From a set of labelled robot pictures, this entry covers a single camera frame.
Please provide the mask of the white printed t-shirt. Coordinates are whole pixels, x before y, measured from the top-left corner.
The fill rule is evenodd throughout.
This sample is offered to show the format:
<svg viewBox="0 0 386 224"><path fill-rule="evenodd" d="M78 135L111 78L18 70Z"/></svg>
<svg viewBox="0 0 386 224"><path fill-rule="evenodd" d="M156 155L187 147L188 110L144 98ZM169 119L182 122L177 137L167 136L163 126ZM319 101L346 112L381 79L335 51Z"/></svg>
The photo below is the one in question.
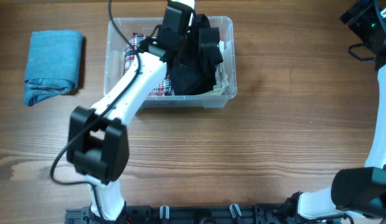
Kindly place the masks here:
<svg viewBox="0 0 386 224"><path fill-rule="evenodd" d="M225 49L225 43L222 40L219 41L218 46L219 46L220 53L223 57L223 62L221 62L217 66L217 70L215 73L216 84L213 87L213 90L214 90L216 95L222 95L224 93L226 87L229 86L228 75L226 73L226 60L228 59L228 56L226 55L227 49Z"/></svg>

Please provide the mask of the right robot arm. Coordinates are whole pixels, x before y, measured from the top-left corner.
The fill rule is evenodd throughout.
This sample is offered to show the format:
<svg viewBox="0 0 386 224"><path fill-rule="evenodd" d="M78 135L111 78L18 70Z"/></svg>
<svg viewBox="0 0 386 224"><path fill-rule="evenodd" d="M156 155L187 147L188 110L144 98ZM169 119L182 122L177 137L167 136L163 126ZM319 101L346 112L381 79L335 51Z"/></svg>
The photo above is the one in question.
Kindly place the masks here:
<svg viewBox="0 0 386 224"><path fill-rule="evenodd" d="M379 105L373 142L363 167L340 170L326 189L288 198L280 211L281 223L353 222L355 217L386 223L386 7L378 1L357 1L340 20L361 39L357 46L374 54L351 54L375 63Z"/></svg>

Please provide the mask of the black garment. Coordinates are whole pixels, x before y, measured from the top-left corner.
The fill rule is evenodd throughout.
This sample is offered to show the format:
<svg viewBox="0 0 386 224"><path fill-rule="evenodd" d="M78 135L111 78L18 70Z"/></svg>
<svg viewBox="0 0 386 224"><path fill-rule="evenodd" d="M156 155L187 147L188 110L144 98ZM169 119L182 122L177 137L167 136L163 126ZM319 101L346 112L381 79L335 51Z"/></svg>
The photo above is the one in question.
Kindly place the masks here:
<svg viewBox="0 0 386 224"><path fill-rule="evenodd" d="M200 95L214 89L216 70L223 62L220 34L205 14L197 14L187 33L178 67L167 72L176 95Z"/></svg>

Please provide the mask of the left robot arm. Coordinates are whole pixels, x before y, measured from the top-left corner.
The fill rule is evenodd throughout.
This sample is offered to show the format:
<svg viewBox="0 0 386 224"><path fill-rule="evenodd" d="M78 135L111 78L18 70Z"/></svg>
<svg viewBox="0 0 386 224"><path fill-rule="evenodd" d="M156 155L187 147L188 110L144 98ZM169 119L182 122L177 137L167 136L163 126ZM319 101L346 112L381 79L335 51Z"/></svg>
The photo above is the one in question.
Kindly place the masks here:
<svg viewBox="0 0 386 224"><path fill-rule="evenodd" d="M89 184L91 205L67 210L66 223L127 222L119 183L129 159L127 127L167 72L181 67L194 16L194 1L169 1L157 36L140 43L127 74L91 108L72 112L67 160Z"/></svg>

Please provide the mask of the clear plastic storage container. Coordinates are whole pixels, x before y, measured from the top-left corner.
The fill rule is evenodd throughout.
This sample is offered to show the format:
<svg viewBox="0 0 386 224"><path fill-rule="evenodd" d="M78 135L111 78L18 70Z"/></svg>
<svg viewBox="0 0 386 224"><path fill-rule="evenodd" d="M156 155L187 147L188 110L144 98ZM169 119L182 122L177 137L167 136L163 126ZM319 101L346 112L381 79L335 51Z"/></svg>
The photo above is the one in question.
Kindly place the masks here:
<svg viewBox="0 0 386 224"><path fill-rule="evenodd" d="M149 96L141 108L222 108L237 95L236 60L234 51L234 31L232 20L227 16L208 17L211 26L218 27L220 39L224 42L223 59L224 72L227 75L227 86L220 95L190 95L190 96ZM121 32L130 37L133 33L150 34L157 24L162 23L161 17L118 17L115 23ZM107 95L124 74L124 58L121 53L127 44L108 25L106 46L106 62L104 71L104 90Z"/></svg>

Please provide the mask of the cream cloth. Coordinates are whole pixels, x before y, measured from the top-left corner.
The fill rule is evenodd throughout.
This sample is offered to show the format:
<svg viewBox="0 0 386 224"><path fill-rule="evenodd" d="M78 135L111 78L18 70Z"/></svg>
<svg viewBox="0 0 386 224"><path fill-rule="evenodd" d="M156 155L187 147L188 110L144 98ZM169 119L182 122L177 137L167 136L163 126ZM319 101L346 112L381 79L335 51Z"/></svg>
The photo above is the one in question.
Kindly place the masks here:
<svg viewBox="0 0 386 224"><path fill-rule="evenodd" d="M211 90L206 93L199 94L199 96L218 96L222 95L224 93L224 89L219 89L219 90Z"/></svg>

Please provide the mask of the plaid shirt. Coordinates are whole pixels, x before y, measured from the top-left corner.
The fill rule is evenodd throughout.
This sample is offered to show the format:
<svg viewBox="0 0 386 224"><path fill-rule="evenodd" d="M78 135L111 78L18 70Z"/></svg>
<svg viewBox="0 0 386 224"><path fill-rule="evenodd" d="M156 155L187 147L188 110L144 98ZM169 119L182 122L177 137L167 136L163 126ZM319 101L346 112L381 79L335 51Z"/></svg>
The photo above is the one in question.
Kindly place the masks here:
<svg viewBox="0 0 386 224"><path fill-rule="evenodd" d="M147 36L145 34L138 34L134 32L133 35L128 39L128 41L136 49L138 48L140 42L144 40L146 37ZM132 49L129 45L127 45L122 55L124 57L123 75L125 75L129 71L134 61L134 53L132 52ZM172 83L169 75L167 75L165 79L149 93L149 96L174 96L174 95L175 95L175 92L172 87Z"/></svg>

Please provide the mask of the blue jeans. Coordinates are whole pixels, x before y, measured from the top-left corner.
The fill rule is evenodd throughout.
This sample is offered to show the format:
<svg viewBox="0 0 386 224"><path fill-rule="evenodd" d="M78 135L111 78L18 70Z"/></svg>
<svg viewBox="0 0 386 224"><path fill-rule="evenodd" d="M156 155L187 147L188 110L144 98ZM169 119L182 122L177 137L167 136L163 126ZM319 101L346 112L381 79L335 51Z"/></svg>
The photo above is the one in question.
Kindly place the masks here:
<svg viewBox="0 0 386 224"><path fill-rule="evenodd" d="M75 30L32 33L24 77L26 106L78 88L82 45L83 35Z"/></svg>

